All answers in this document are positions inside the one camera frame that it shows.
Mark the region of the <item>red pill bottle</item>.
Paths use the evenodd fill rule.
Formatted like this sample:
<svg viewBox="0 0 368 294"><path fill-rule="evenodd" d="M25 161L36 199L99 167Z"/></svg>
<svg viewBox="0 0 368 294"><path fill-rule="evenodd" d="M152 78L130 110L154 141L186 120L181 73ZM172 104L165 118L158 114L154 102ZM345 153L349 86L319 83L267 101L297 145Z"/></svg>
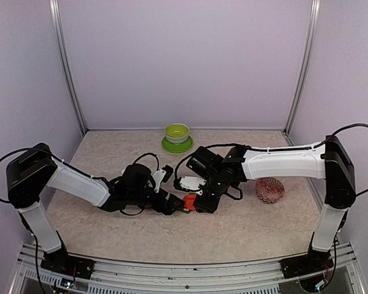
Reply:
<svg viewBox="0 0 368 294"><path fill-rule="evenodd" d="M196 194L188 194L183 198L184 201L184 208L189 209L190 211L195 211L196 208L194 206L194 202L196 200L197 195Z"/></svg>

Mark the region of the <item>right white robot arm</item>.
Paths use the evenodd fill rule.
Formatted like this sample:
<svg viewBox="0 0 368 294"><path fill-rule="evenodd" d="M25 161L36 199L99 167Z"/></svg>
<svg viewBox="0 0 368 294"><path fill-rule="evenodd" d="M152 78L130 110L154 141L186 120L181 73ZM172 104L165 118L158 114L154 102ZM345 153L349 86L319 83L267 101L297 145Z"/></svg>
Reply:
<svg viewBox="0 0 368 294"><path fill-rule="evenodd" d="M355 168L337 134L368 124L355 123L339 128L324 141L309 145L280 148L259 148L229 143L230 151L221 157L211 146L200 146L182 159L195 172L195 177L174 177L177 190L197 194L195 207L213 213L222 195L230 187L260 178L302 177L323 179L326 196L321 217L310 243L311 251L301 259L303 269L314 272L326 259L334 238L348 209L359 193L356 192Z"/></svg>

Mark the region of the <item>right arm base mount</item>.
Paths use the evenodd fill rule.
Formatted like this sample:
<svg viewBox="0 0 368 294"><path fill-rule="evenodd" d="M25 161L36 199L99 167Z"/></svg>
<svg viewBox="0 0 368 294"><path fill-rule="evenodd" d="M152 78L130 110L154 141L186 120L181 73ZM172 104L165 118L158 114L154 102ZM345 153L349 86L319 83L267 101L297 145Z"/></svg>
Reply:
<svg viewBox="0 0 368 294"><path fill-rule="evenodd" d="M331 257L309 257L301 255L297 257L284 258L280 261L282 273L285 279L305 276L316 273L326 268L332 268L334 262Z"/></svg>

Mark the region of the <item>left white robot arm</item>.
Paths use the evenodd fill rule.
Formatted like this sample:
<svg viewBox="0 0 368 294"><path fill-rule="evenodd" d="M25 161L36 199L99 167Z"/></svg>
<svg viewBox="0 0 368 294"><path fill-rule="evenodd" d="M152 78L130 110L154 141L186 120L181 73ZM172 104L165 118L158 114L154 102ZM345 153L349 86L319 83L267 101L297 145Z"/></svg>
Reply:
<svg viewBox="0 0 368 294"><path fill-rule="evenodd" d="M161 188L173 173L168 165L151 171L135 160L121 175L108 180L71 166L52 154L45 143L12 151L2 156L0 163L13 155L17 158L6 167L7 199L0 197L0 202L11 204L18 211L36 243L49 255L50 263L62 273L73 267L74 260L67 254L40 201L44 188L63 191L110 213L124 214L127 206L136 206L170 216L185 206L182 199Z"/></svg>

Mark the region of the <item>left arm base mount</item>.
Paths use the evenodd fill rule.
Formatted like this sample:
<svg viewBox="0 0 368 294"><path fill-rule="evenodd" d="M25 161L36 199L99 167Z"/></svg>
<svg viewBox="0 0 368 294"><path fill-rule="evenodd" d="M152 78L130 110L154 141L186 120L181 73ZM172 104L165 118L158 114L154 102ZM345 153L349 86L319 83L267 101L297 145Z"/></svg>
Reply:
<svg viewBox="0 0 368 294"><path fill-rule="evenodd" d="M54 273L72 276L74 278L91 279L95 261L73 255L45 255L41 261L41 268Z"/></svg>

